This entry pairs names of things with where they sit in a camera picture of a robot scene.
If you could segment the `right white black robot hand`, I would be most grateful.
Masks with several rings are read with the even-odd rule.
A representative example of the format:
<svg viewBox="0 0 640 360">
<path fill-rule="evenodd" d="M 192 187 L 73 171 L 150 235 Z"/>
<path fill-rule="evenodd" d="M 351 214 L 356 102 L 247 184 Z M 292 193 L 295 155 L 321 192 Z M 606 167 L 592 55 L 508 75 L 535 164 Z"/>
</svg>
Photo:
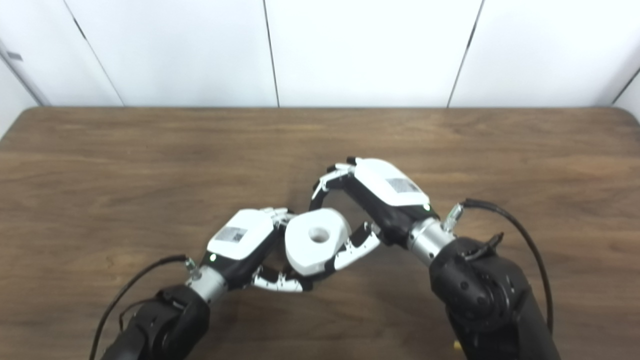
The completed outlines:
<svg viewBox="0 0 640 360">
<path fill-rule="evenodd" d="M 323 206 L 332 191 L 342 191 L 370 218 L 362 223 L 329 262 L 336 271 L 363 258 L 381 244 L 400 246 L 430 267 L 453 240 L 429 196 L 391 162 L 348 157 L 330 166 L 313 185 L 309 210 Z"/>
</svg>

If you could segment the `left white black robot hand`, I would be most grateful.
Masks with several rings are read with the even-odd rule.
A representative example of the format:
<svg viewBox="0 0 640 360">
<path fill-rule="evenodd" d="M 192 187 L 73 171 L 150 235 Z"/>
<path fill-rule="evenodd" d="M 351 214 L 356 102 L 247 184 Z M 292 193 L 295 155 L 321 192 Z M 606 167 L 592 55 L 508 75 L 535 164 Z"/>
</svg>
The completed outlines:
<svg viewBox="0 0 640 360">
<path fill-rule="evenodd" d="M 310 292 L 312 281 L 264 265 L 295 216 L 286 207 L 238 210 L 208 241 L 200 276 L 191 287 L 205 299 L 249 286 L 274 292 Z"/>
</svg>

